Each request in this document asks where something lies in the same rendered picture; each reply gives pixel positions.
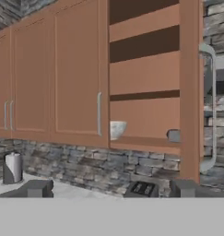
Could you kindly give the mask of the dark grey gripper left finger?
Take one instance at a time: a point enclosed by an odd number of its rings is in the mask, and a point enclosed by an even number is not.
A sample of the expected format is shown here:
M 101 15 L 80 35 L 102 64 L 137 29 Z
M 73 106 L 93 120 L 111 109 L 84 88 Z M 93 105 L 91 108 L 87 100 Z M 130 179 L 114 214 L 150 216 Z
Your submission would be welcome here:
M 30 180 L 18 189 L 0 194 L 0 197 L 53 197 L 53 180 Z

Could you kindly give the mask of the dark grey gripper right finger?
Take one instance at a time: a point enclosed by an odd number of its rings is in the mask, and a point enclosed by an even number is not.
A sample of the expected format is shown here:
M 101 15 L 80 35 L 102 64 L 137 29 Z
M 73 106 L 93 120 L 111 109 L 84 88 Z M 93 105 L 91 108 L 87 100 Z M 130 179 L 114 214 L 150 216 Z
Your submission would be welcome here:
M 193 180 L 171 180 L 170 181 L 171 193 L 170 197 L 216 197 L 224 198 L 224 193 L 214 192 L 200 186 Z

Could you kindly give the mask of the open wooden cabinet door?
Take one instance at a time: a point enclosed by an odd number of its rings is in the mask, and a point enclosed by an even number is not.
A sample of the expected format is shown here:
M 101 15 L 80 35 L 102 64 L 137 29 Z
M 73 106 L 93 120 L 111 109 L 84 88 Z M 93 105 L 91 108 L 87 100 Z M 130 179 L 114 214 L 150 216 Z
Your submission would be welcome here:
M 202 0 L 180 0 L 180 177 L 196 183 L 204 154 L 204 76 L 198 50 L 202 41 Z

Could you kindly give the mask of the narrow wooden cabinet door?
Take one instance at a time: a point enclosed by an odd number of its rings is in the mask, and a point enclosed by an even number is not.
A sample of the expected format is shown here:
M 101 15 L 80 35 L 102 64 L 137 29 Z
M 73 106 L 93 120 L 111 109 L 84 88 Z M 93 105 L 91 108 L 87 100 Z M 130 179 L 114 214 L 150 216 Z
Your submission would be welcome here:
M 10 28 L 0 31 L 0 138 L 10 138 L 8 104 L 11 97 Z

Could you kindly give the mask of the open wooden cabinet with shelves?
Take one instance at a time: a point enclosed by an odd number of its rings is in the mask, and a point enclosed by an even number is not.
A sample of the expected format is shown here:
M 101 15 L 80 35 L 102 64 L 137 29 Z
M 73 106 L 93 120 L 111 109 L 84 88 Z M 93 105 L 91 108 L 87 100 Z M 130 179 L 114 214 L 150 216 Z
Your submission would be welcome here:
M 113 148 L 178 154 L 181 0 L 110 0 L 110 109 L 127 122 Z

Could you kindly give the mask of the wide wooden cabinet door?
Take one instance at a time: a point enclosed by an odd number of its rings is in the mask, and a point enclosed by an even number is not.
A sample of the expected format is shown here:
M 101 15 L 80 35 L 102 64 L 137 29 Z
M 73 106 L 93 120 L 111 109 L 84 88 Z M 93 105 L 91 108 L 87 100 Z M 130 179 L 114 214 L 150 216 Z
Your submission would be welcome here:
M 109 146 L 108 0 L 59 0 L 51 9 L 51 139 Z M 97 95 L 101 92 L 101 134 Z

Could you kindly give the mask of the paper towel roll on holder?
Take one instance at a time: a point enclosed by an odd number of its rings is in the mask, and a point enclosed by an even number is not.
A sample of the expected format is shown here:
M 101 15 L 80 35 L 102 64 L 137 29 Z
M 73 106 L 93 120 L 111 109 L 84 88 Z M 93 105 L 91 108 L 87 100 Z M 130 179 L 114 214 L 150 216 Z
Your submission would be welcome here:
M 4 156 L 3 184 L 20 183 L 23 180 L 23 158 L 19 153 L 11 152 Z

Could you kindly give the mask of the black toaster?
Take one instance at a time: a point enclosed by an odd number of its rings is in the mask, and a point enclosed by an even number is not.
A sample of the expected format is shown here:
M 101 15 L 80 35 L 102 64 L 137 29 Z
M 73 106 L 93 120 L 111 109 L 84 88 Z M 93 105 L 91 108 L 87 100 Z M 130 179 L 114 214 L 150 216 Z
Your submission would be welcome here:
M 128 186 L 124 198 L 139 197 L 150 198 L 159 196 L 159 186 L 156 183 L 131 182 Z

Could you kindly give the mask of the grey wall shelves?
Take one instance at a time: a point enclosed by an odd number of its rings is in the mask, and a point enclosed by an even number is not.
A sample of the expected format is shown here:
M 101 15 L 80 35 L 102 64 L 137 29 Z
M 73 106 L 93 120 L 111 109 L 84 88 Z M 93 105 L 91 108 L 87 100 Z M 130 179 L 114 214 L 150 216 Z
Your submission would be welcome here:
M 217 57 L 216 76 L 217 117 L 224 118 L 224 54 Z M 209 57 L 206 58 L 204 66 L 204 99 L 205 119 L 208 120 L 212 117 L 212 73 Z

